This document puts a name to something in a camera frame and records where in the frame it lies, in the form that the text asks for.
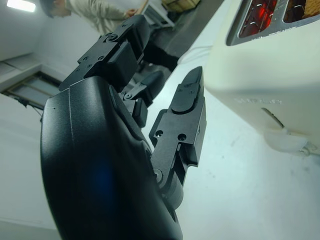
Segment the white table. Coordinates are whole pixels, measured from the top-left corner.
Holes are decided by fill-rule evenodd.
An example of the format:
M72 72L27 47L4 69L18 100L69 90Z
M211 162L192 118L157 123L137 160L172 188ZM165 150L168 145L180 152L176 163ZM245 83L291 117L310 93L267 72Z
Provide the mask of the white table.
M224 1L191 48L213 44L231 1ZM149 108L146 136L187 73L205 64L202 57L175 69ZM320 158L270 149L246 122L204 94L200 163L189 168L176 211L184 240L318 240Z

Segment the bread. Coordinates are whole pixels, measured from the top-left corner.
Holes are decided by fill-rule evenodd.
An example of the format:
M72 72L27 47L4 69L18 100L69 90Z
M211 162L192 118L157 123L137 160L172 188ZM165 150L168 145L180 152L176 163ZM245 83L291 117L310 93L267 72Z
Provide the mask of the bread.
M310 18L320 14L320 0L306 0L303 18Z

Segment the wooden crate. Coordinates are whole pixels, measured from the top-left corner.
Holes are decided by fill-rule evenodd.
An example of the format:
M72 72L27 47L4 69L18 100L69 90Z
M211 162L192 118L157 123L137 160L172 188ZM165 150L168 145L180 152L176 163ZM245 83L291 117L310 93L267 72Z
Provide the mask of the wooden crate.
M172 12L182 13L195 8L200 0L162 0L164 7Z

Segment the ceiling light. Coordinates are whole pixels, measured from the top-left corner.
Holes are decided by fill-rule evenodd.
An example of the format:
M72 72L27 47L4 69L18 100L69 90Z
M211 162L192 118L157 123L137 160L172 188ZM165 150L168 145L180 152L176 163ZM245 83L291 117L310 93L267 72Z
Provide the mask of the ceiling light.
M19 9L27 12L34 12L36 9L36 5L33 2L24 1L24 0L8 0L8 7Z

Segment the window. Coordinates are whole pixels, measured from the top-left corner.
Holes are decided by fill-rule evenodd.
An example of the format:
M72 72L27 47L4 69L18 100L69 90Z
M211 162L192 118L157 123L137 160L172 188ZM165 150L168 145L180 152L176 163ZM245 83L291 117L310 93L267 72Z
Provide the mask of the window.
M51 76L38 72L2 92L18 100L23 105L30 105L43 110L48 98L59 93L60 82Z

